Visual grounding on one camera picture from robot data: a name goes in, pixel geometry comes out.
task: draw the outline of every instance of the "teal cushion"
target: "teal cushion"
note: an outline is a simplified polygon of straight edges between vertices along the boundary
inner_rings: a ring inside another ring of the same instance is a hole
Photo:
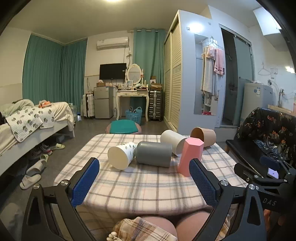
[[[130,134],[137,131],[136,124],[132,120],[115,120],[111,123],[111,134]]]

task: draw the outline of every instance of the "ceiling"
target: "ceiling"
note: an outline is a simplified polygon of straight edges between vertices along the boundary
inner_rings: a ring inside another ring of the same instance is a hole
[[[31,0],[8,26],[69,43],[134,28],[168,30],[178,9],[199,14],[207,5],[248,27],[257,24],[253,9],[260,5],[256,0]]]

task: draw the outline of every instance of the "vanity table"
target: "vanity table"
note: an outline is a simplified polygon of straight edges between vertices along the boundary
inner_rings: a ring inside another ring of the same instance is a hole
[[[121,117],[120,97],[146,97],[146,121],[148,122],[149,91],[116,91],[117,120]]]

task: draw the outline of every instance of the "black sofa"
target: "black sofa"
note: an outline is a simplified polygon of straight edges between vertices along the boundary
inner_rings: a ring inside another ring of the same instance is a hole
[[[285,160],[294,168],[296,160],[296,117],[270,109],[253,110],[238,128],[234,140],[226,140],[238,160],[266,177],[267,166],[261,156]]]

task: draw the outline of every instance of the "air conditioner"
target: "air conditioner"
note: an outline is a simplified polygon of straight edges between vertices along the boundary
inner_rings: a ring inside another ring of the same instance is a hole
[[[104,39],[104,40],[99,40],[96,43],[96,47],[98,50],[110,49],[110,48],[123,48],[123,47],[128,47],[128,45],[129,45],[128,37]]]

